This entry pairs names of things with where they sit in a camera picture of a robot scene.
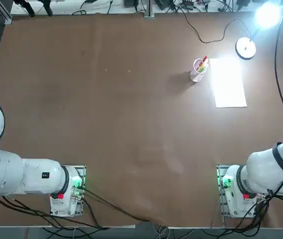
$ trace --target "brown tabletop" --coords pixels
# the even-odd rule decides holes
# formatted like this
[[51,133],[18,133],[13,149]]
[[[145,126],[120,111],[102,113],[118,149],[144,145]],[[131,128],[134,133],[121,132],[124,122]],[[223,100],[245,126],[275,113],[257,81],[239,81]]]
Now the brown tabletop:
[[[256,29],[252,13],[188,16],[206,41],[220,38],[235,18]],[[189,70],[197,57],[236,56],[235,42],[246,35],[240,23],[207,45],[182,14],[16,18],[0,44],[0,149],[85,164],[92,191],[152,222],[222,227],[216,164],[244,164],[252,152],[283,141],[276,32],[260,31],[255,57],[240,60],[248,106],[217,109],[210,71],[192,85]],[[280,44],[282,80],[283,34]],[[49,211],[46,195],[18,198]],[[102,225],[138,223],[88,200]],[[87,209],[75,219],[92,223]],[[44,224],[0,205],[0,226]],[[283,228],[283,203],[271,202],[263,226]]]

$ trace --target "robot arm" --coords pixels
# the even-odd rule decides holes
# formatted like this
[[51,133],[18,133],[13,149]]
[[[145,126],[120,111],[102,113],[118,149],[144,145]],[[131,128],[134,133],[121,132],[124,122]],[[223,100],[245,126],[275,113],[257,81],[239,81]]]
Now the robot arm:
[[[256,203],[257,194],[274,192],[282,181],[283,143],[278,143],[272,149],[252,153],[245,166],[230,166],[222,180],[230,216],[243,217]],[[283,195],[283,186],[279,194]]]
[[[5,119],[0,107],[0,138]],[[85,167],[61,166],[50,159],[25,159],[0,150],[0,196],[12,194],[50,194],[51,213],[61,217],[81,215]]]

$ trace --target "lamp base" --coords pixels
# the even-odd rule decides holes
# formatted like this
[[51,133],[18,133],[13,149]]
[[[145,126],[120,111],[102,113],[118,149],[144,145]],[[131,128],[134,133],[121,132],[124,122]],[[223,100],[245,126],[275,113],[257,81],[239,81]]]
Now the lamp base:
[[251,39],[241,37],[236,43],[236,52],[242,59],[250,60],[256,54],[256,45]]

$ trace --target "black ring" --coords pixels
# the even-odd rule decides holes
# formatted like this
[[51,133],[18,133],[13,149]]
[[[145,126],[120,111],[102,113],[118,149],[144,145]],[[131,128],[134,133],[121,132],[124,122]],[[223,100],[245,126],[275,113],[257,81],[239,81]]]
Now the black ring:
[[64,182],[62,189],[59,192],[51,194],[51,197],[54,198],[54,199],[57,199],[59,194],[64,194],[66,192],[66,190],[68,188],[69,181],[70,181],[70,175],[68,173],[67,168],[65,166],[61,166],[61,168],[65,172],[65,182]]
[[243,167],[244,167],[243,165],[240,165],[239,168],[238,168],[237,174],[236,174],[238,188],[239,188],[239,190],[240,190],[240,192],[242,194],[248,194],[250,199],[251,198],[255,198],[257,194],[249,192],[245,188],[245,186],[242,184],[242,181],[241,181],[241,171],[242,171]]
[[280,166],[280,168],[283,170],[283,159],[281,158],[281,155],[278,150],[278,146],[281,144],[281,142],[276,143],[272,148],[272,154],[277,162],[277,164]]

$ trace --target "sheet of paper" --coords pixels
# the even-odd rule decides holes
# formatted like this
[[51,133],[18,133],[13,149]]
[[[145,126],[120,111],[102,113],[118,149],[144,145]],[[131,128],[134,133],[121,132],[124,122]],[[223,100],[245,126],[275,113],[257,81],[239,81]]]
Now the sheet of paper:
[[209,61],[216,107],[247,107],[240,61],[237,58],[219,58]]

